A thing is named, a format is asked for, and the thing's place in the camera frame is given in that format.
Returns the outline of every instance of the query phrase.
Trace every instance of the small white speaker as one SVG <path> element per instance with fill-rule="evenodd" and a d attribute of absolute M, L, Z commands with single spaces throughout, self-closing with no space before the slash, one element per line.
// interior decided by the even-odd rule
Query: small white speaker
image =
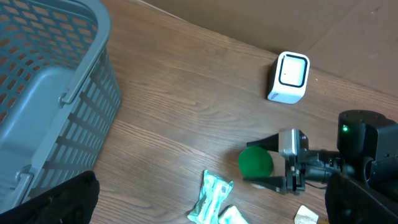
<path fill-rule="evenodd" d="M 283 52 L 272 64 L 268 76 L 268 100 L 294 104 L 305 93 L 310 59 L 307 56 Z"/>

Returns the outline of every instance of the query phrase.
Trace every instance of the green ball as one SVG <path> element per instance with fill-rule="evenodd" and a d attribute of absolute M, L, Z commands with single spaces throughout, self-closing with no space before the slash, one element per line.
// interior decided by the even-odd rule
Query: green ball
<path fill-rule="evenodd" d="M 251 146 L 241 152 L 238 164 L 243 177 L 269 177 L 274 171 L 271 155 L 259 146 Z"/>

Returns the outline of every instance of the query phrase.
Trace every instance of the wood grain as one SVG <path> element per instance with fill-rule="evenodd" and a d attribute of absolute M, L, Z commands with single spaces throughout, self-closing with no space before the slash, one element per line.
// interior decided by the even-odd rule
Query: wood grain
<path fill-rule="evenodd" d="M 132 2 L 103 2 L 123 99 L 95 167 L 101 193 L 92 223 L 189 223 L 205 169 L 234 180 L 223 207 L 237 206 L 250 223 L 292 223 L 301 204 L 326 216 L 322 190 L 281 196 L 244 183 L 237 161 L 245 143 L 295 127 L 311 147 L 336 150 L 338 113 L 398 119 L 396 98 L 316 70 L 296 105 L 267 101 L 276 55 Z"/>

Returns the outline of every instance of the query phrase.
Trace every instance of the laundry basket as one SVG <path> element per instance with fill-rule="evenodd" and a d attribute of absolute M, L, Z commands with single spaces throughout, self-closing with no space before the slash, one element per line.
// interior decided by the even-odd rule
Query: laundry basket
<path fill-rule="evenodd" d="M 0 213 L 93 168 L 120 105 L 98 0 L 0 0 Z"/>

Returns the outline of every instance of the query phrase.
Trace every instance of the basket handle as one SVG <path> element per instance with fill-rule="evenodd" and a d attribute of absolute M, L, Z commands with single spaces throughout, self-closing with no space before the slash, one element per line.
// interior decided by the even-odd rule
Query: basket handle
<path fill-rule="evenodd" d="M 31 173 L 21 172 L 19 178 L 20 180 L 18 180 L 17 187 L 10 194 L 6 195 L 2 204 L 0 204 L 0 213 L 6 212 L 21 204 L 23 196 L 33 179 L 33 175 Z"/>
<path fill-rule="evenodd" d="M 109 39 L 109 33 L 111 32 L 111 19 L 105 6 L 98 0 L 75 0 L 78 1 L 91 9 L 94 13 L 97 24 L 98 31 L 94 38 L 94 41 L 90 48 L 88 49 L 83 60 L 80 62 L 79 66 L 75 70 L 75 73 L 67 85 L 67 92 L 61 96 L 62 104 L 70 104 L 73 99 L 75 99 L 80 87 L 86 80 L 87 76 L 91 73 L 95 62 L 100 57 L 105 45 Z"/>

